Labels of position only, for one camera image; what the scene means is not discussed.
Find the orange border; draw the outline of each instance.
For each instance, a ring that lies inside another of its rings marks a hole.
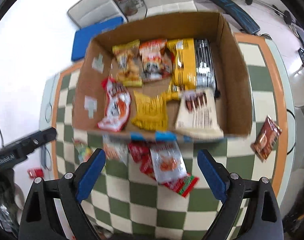
[[[60,77],[59,77],[59,81],[58,81],[58,85],[56,87],[56,91],[55,91],[55,98],[54,98],[54,104],[53,104],[53,113],[52,113],[52,127],[56,128],[56,117],[57,117],[57,113],[58,113],[58,104],[59,104],[59,98],[60,98],[60,90],[61,90],[61,85],[62,85],[62,79],[64,76],[66,76],[67,74],[72,73],[73,71],[79,69],[82,67],[84,63],[84,60],[82,61],[78,61],[76,62],[74,65],[72,65],[71,67],[69,67],[68,69],[62,71],[60,73]],[[57,164],[57,160],[56,160],[56,141],[52,141],[51,142],[51,146],[52,146],[52,150],[51,150],[51,156],[52,156],[52,162],[53,162],[53,174],[54,174],[54,178],[58,179],[59,178],[59,174],[58,174],[58,164]]]
[[[274,177],[272,182],[274,193],[277,196],[283,178],[288,143],[287,113],[282,80],[279,75],[279,70],[275,63],[274,57],[265,42],[265,38],[243,33],[235,33],[235,37],[238,42],[258,44],[260,46],[266,62],[266,66],[269,69],[270,76],[272,79],[277,106],[278,122],[279,126],[282,129],[282,134],[279,137],[279,147],[275,159],[276,164],[274,165]]]

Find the blue gripper pad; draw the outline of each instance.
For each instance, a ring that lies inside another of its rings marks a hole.
[[[93,160],[91,166],[84,173],[83,177],[80,179],[76,200],[81,203],[82,200],[87,199],[94,187],[96,180],[98,179],[103,167],[105,165],[105,152],[101,150],[98,155]]]
[[[215,198],[220,200],[222,203],[225,203],[227,199],[226,191],[229,187],[229,181],[225,180],[224,182],[216,169],[220,169],[221,171],[219,172],[222,172],[223,174],[228,174],[228,172],[221,163],[217,163],[214,160],[207,150],[203,151],[198,152],[197,164],[199,165],[199,168],[202,171],[202,174]]]

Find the cardboard box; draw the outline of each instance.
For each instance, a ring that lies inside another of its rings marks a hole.
[[[156,38],[207,38],[211,42],[213,64],[217,86],[221,97],[216,100],[217,120],[224,136],[245,137],[252,128],[252,93],[247,67],[230,27],[223,16],[216,12],[172,13],[148,17],[130,22],[115,30],[100,34],[90,42],[81,68],[73,107],[73,127],[90,133],[104,134],[97,123],[102,120],[105,111],[106,93],[101,82],[108,76],[115,76],[118,69],[112,54],[112,46],[140,39],[148,41]],[[92,68],[93,59],[102,55],[103,73]],[[133,91],[137,90],[154,97],[168,89],[170,78],[144,84],[141,88],[129,88],[132,96],[131,115],[121,132],[111,133],[121,138],[145,140],[191,140],[176,135],[174,125],[179,108],[179,101],[167,103],[168,132],[142,130],[131,123],[136,115],[136,103]],[[97,110],[89,118],[84,109],[85,97],[94,98]]]

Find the metal bolt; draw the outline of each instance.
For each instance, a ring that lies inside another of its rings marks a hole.
[[[231,176],[232,179],[238,179],[239,178],[239,175],[237,173],[231,173],[230,176]]]
[[[263,183],[268,183],[269,182],[269,179],[266,178],[266,177],[262,177],[261,180],[262,180]]]
[[[35,183],[40,183],[41,181],[42,181],[42,179],[41,179],[40,177],[37,177],[37,178],[34,180]]]
[[[73,177],[73,173],[66,173],[65,175],[64,175],[64,177],[66,178],[66,179],[71,179],[72,177]]]

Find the checkered tablecloth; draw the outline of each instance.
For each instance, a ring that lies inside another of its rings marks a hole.
[[[90,197],[81,204],[93,223],[112,232],[149,234],[170,239],[201,239],[221,207],[197,165],[196,156],[201,149],[209,150],[229,172],[236,172],[244,179],[258,180],[262,176],[272,179],[276,150],[262,163],[250,149],[250,144],[268,114],[277,121],[273,85],[260,48],[245,43],[239,46],[248,66],[253,90],[251,135],[245,139],[228,138],[218,143],[179,144],[187,171],[200,177],[187,198],[158,186],[154,180],[140,173],[140,165],[134,163],[131,157],[128,166],[107,161],[106,174],[101,174]],[[59,177],[66,172],[74,172],[79,165],[72,138],[87,142],[93,150],[102,148],[101,136],[72,127],[72,102],[79,73],[80,70],[76,70],[64,76],[60,88],[56,120]],[[243,200],[229,238],[236,237],[246,209],[247,202]]]

